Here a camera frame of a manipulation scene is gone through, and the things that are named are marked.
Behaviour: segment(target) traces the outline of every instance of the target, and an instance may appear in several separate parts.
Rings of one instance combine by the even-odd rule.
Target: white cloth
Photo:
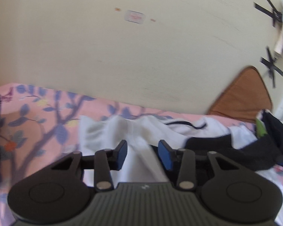
[[[232,146],[241,149],[256,140],[255,135],[244,125],[225,127],[219,121],[202,117],[193,123],[203,129],[172,124],[172,121],[161,121],[154,116],[144,116],[137,120],[127,120],[121,116],[112,116],[107,121],[94,121],[87,116],[80,117],[79,141],[83,155],[94,155],[97,150],[115,149],[121,140],[128,143],[128,153],[120,171],[111,171],[115,186],[119,182],[166,182],[163,168],[149,145],[158,146],[159,140],[165,140],[173,149],[184,147],[189,137],[214,138],[231,134]],[[282,191],[283,186],[276,180],[274,169],[259,171],[259,175],[274,182]],[[93,186],[93,170],[86,170],[84,182]],[[276,220],[283,226],[283,206]]]

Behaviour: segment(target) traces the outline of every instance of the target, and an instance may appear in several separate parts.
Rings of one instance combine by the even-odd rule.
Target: brown triangular object
[[[272,110],[272,101],[259,72],[249,66],[240,72],[207,114],[255,123],[261,109]]]

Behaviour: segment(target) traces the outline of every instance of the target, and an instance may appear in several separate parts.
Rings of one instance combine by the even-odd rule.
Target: bed
[[[136,119],[154,115],[160,119],[183,118],[190,122],[201,115],[179,114],[96,99],[71,92],[23,84],[0,87],[0,226],[14,218],[7,205],[13,184],[67,153],[78,149],[79,116],[106,120],[111,115]],[[212,116],[225,126],[253,124]],[[283,168],[275,166],[276,180],[283,186]]]

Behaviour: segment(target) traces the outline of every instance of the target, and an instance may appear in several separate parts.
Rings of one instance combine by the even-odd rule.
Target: ribbed gray surface
[[[15,226],[32,224],[17,222]],[[55,226],[230,226],[208,213],[193,193],[169,183],[120,183],[111,192],[98,193],[77,217]],[[274,226],[273,222],[256,224]]]

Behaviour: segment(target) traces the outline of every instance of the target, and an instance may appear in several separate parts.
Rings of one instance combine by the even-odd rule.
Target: pink bedsheet
[[[136,119],[143,115],[196,121],[201,115],[178,114],[96,99],[71,92],[8,84],[0,87],[0,226],[14,218],[7,205],[13,184],[78,148],[79,116],[105,120],[111,115]],[[225,126],[253,125],[213,116]],[[277,167],[283,182],[283,168]]]

